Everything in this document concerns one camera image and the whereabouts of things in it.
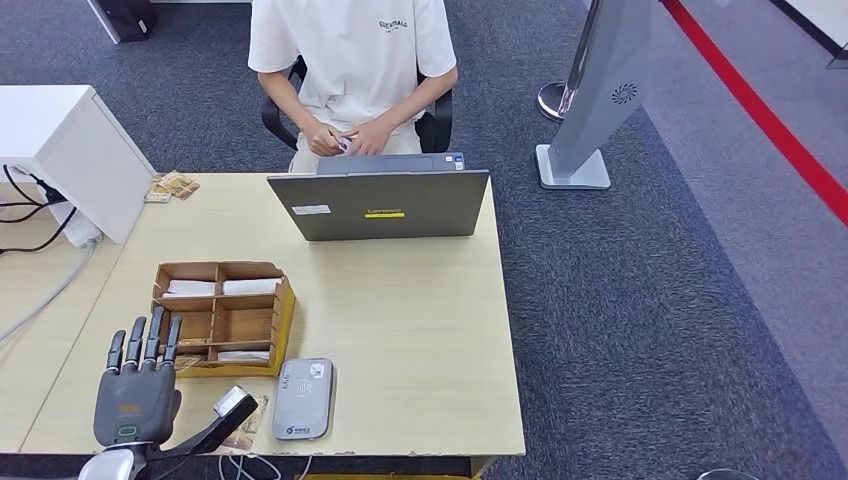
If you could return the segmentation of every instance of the black office chair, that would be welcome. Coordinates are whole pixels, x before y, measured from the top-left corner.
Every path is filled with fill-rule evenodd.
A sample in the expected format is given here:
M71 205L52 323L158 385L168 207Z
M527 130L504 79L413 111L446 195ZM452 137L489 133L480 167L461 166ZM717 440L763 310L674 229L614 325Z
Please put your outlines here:
M297 62L292 66L289 72L289 80L293 76L303 79L306 78L306 62L303 57L299 57ZM424 76L418 74L418 83L424 80ZM283 122L280 120L280 109L277 104L271 100L271 97L265 99L262 104L262 123L265 128L274 136L282 140L283 143L297 150L297 134L292 134ZM450 144L451 128L453 127L453 97L451 91L439 97L433 108L433 113L425 112L424 116L415 122L415 132L421 138L421 151L424 153L441 153L448 149Z

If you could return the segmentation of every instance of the wooden organizer box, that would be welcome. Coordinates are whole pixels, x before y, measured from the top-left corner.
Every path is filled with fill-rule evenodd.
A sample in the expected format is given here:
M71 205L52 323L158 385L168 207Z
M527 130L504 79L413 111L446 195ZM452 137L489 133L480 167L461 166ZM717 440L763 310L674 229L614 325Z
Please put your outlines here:
M224 295L227 280L279 278L276 291ZM215 295L164 298L171 280L215 282ZM193 262L159 265L153 305L165 307L160 338L167 338L171 317L182 319L177 342L178 377L277 376L286 356L295 296L282 270L267 262ZM268 360L220 361L221 352L269 352ZM180 357L202 359L180 370Z

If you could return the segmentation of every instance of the floor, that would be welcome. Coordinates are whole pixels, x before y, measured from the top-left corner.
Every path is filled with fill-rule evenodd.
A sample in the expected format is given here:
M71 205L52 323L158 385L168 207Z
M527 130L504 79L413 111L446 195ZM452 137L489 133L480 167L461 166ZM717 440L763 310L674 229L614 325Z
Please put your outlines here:
M461 71L452 148L492 172L527 443L487 478L694 479L721 466L848 478L846 229L660 5L654 91L604 148L613 188L550 192L532 152L556 126L533 98L567 71L585 7L447 4ZM826 54L768 0L686 5L848 183L844 71L819 71ZM246 67L250 7L157 8L150 40L114 46L83 2L6 0L0 84L94 85L161 170L283 170L291 152L263 130ZM0 476L72 476L81 461L0 456ZM216 476L209 458L175 474Z

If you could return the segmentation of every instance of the red line on floor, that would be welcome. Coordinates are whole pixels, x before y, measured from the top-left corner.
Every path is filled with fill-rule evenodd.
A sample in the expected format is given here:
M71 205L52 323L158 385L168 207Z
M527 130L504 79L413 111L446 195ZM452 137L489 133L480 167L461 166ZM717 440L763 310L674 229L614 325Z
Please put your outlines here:
M801 178L848 226L848 191L816 160L721 53L680 0L661 0L683 33Z

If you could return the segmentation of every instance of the hand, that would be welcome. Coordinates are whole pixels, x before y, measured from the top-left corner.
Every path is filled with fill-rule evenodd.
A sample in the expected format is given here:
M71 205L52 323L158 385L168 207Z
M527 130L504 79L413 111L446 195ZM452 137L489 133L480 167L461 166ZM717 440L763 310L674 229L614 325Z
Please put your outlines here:
M344 132L342 136L353 141L353 145L347 149L345 155L379 155L383 153L392 130L393 128L388 122L375 118Z
M332 125L316 121L303 130L303 135L309 143L309 149L315 155L332 157L342 153L341 148L339 148L339 140L342 138L342 134Z

